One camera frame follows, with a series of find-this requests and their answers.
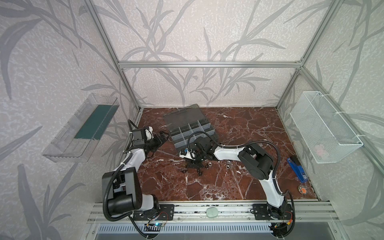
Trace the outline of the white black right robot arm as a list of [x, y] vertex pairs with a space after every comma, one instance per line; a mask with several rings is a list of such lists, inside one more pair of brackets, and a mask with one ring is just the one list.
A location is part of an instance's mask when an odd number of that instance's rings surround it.
[[237, 161], [241, 162], [249, 174], [259, 180], [267, 199], [267, 211], [272, 219], [283, 218], [288, 206], [276, 178], [281, 162], [279, 148], [269, 141], [255, 141], [237, 146], [224, 146], [214, 140], [198, 138], [192, 146], [181, 150], [180, 156], [192, 161]]

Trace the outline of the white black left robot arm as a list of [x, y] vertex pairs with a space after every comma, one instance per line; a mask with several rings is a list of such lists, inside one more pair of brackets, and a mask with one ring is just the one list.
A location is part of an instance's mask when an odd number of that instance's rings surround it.
[[161, 210], [155, 195], [143, 194], [138, 170], [149, 153], [155, 153], [169, 139], [169, 134], [153, 132], [152, 127], [138, 128], [128, 121], [130, 139], [126, 155], [119, 166], [102, 176], [103, 214], [116, 222], [142, 214], [147, 219], [157, 217]]

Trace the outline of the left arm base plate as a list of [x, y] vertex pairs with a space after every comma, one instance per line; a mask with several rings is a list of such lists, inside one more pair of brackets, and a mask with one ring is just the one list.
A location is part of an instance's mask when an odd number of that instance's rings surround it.
[[144, 211], [142, 213], [134, 213], [133, 220], [135, 221], [149, 221], [155, 219], [156, 221], [171, 221], [175, 213], [175, 205], [173, 204], [160, 204], [156, 209]]

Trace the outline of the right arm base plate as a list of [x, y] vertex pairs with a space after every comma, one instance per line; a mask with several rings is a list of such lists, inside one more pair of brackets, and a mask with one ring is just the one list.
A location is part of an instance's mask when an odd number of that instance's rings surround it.
[[293, 208], [288, 204], [284, 211], [270, 207], [268, 204], [253, 204], [250, 210], [255, 220], [264, 221], [288, 221], [292, 217]]

